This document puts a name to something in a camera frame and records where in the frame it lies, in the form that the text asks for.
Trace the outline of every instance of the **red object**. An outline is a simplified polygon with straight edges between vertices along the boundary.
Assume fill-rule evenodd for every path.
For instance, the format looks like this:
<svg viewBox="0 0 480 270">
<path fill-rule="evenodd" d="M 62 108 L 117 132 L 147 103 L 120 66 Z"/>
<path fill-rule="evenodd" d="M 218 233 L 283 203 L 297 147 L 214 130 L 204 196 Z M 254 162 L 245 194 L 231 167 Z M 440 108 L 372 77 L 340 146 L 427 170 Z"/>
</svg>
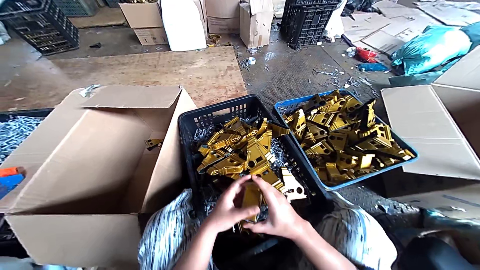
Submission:
<svg viewBox="0 0 480 270">
<path fill-rule="evenodd" d="M 10 176 L 18 174 L 17 167 L 10 167 L 5 169 L 0 169 L 0 177 Z"/>
<path fill-rule="evenodd" d="M 374 51 L 357 47 L 357 55 L 362 60 L 367 61 L 368 63 L 377 63 L 377 60 L 375 60 L 375 56 L 377 56 L 377 53 Z"/>
</svg>

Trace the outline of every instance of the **hand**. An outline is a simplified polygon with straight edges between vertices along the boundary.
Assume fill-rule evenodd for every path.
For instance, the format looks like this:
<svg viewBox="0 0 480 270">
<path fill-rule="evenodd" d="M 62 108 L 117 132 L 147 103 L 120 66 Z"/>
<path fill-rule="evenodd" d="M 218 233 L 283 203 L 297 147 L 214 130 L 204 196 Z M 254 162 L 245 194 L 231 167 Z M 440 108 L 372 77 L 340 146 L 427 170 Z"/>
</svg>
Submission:
<svg viewBox="0 0 480 270">
<path fill-rule="evenodd" d="M 253 181 L 259 186 L 268 205 L 268 218 L 258 223 L 246 223 L 244 228 L 254 233 L 267 233 L 294 240 L 302 235 L 304 224 L 302 219 L 288 203 L 287 198 L 262 178 L 252 176 Z"/>
<path fill-rule="evenodd" d="M 260 213 L 258 206 L 248 208 L 235 208 L 233 199 L 242 190 L 242 184 L 252 178 L 251 175 L 245 175 L 235 180 L 220 196 L 216 202 L 213 211 L 205 219 L 206 226 L 211 226 L 217 233 L 226 231 L 237 224 L 239 221 L 249 216 Z"/>
</svg>

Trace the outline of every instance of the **wooden board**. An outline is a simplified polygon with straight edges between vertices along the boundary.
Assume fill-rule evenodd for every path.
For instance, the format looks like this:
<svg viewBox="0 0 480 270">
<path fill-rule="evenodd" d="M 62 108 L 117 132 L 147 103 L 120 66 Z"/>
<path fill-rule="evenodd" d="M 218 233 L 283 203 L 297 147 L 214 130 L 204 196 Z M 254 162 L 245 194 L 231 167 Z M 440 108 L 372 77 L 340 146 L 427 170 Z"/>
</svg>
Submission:
<svg viewBox="0 0 480 270">
<path fill-rule="evenodd" d="M 41 59 L 26 65 L 2 88 L 0 111 L 53 107 L 72 90 L 92 84 L 183 85 L 199 108 L 247 94 L 232 47 L 215 47 L 203 51 Z"/>
<path fill-rule="evenodd" d="M 122 25 L 127 21 L 120 8 L 103 7 L 92 17 L 69 17 L 77 28 Z"/>
</svg>

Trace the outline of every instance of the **blue plastic crate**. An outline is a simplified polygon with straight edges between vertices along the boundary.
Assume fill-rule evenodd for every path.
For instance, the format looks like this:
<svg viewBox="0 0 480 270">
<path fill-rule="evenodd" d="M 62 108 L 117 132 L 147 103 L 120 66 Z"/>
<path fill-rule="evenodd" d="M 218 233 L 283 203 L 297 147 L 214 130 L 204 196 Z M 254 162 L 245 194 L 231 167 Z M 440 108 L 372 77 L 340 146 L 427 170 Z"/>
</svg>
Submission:
<svg viewBox="0 0 480 270">
<path fill-rule="evenodd" d="M 326 91 L 326 92 L 323 92 L 323 93 L 319 93 L 319 95 L 328 95 L 328 94 L 331 94 L 333 92 L 333 90 L 331 91 Z M 340 89 L 340 93 L 342 95 L 351 95 L 354 97 L 354 95 L 352 93 L 350 93 L 348 90 L 345 90 L 345 89 Z M 300 106 L 303 106 L 304 104 L 306 104 L 310 99 L 313 98 L 314 95 L 310 95 L 310 96 L 305 96 L 305 97 L 301 97 L 301 98 L 293 98 L 293 99 L 288 99 L 288 100 L 284 100 L 284 101 L 279 101 L 275 104 L 275 109 L 274 109 L 274 114 L 275 116 L 278 118 L 279 121 L 281 121 L 281 123 L 284 123 L 285 125 L 287 125 L 287 123 L 285 122 L 285 120 L 283 120 L 283 117 L 282 115 L 286 114 L 286 113 L 291 113 L 293 112 L 296 108 L 300 107 Z M 377 123 L 383 123 L 385 124 L 385 122 L 383 122 L 380 118 L 378 118 L 378 116 L 375 116 L 375 119 L 377 121 Z M 383 172 L 386 172 L 386 171 L 389 171 L 391 169 L 394 169 L 394 168 L 398 168 L 400 166 L 403 166 L 407 163 L 411 163 L 411 162 L 414 162 L 416 160 L 418 160 L 419 158 L 419 154 L 418 152 L 411 146 L 409 145 L 407 142 L 405 142 L 401 137 L 399 137 L 393 130 L 390 130 L 391 134 L 392 134 L 392 138 L 398 143 L 398 145 L 400 147 L 402 147 L 403 149 L 408 149 L 410 152 L 412 152 L 412 154 L 415 155 L 415 158 L 413 159 L 410 159 L 410 160 L 407 160 L 407 161 L 404 161 L 404 162 L 400 162 L 400 163 L 397 163 L 397 164 L 394 164 L 392 166 L 389 166 L 389 167 L 386 167 L 384 169 L 381 169 L 377 172 L 371 172 L 371 173 L 368 173 L 368 174 L 365 174 L 365 175 L 362 175 L 361 177 L 358 177 L 358 178 L 355 178 L 351 181 L 348 181 L 348 182 L 344 182 L 342 184 L 339 184 L 339 185 L 336 185 L 336 186 L 327 186 L 325 185 L 321 180 L 320 178 L 318 177 L 318 175 L 316 174 L 315 170 L 313 169 L 313 166 L 312 164 L 310 163 L 310 160 L 308 159 L 307 155 L 305 155 L 305 152 L 303 151 L 303 149 L 300 147 L 300 144 L 299 142 L 297 141 L 297 139 L 295 138 L 295 136 L 293 135 L 292 132 L 290 132 L 290 137 L 292 138 L 292 140 L 295 142 L 296 146 L 298 147 L 298 149 L 300 150 L 300 152 L 303 154 L 303 157 L 305 158 L 305 160 L 307 161 L 307 169 L 308 170 L 311 170 L 313 172 L 314 175 L 316 175 L 317 177 L 317 182 L 318 183 L 321 183 L 322 186 L 326 189 L 326 190 L 336 190 L 336 189 L 339 189 L 339 188 L 342 188 L 344 186 L 348 186 L 348 185 L 351 185 L 351 184 L 354 184 L 354 183 L 357 183 L 357 182 L 360 182 L 362 180 L 365 180 L 369 177 L 372 177 L 374 175 L 377 175 L 379 173 L 383 173 Z"/>
</svg>

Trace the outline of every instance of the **cardboard box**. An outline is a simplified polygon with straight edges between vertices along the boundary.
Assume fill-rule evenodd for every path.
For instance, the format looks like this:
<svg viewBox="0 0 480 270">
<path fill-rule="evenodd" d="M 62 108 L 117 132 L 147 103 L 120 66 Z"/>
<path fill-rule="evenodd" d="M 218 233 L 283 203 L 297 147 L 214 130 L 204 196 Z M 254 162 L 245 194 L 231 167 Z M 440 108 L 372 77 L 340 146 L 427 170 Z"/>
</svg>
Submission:
<svg viewBox="0 0 480 270">
<path fill-rule="evenodd" d="M 240 2 L 240 38 L 247 48 L 268 45 L 273 13 L 272 0 Z"/>
<path fill-rule="evenodd" d="M 406 183 L 403 194 L 389 197 L 419 207 L 459 208 L 456 214 L 480 218 L 479 59 L 476 47 L 431 85 L 382 90 L 392 129 L 419 153 L 418 161 L 403 166 L 409 172 L 404 175 L 417 173 L 414 180 L 385 179 L 391 191 Z M 460 186 L 445 185 L 446 178 L 456 178 Z M 418 190 L 419 181 L 430 184 Z"/>
<path fill-rule="evenodd" d="M 193 2 L 197 6 L 198 12 L 200 13 L 200 19 L 202 20 L 202 24 L 204 26 L 205 39 L 208 39 L 207 9 L 205 6 L 205 0 L 193 0 Z"/>
<path fill-rule="evenodd" d="M 205 0 L 208 32 L 213 34 L 240 33 L 240 0 Z"/>
<path fill-rule="evenodd" d="M 107 86 L 87 100 L 70 93 L 3 165 L 26 168 L 26 184 L 0 203 L 29 256 L 138 268 L 139 213 L 181 192 L 177 119 L 195 108 L 178 86 Z M 163 138 L 162 149 L 147 151 L 149 138 Z"/>
<path fill-rule="evenodd" d="M 162 16 L 157 3 L 119 3 L 121 11 L 131 28 L 162 27 Z"/>
<path fill-rule="evenodd" d="M 135 28 L 134 31 L 142 45 L 168 44 L 167 34 L 163 27 Z"/>
</svg>

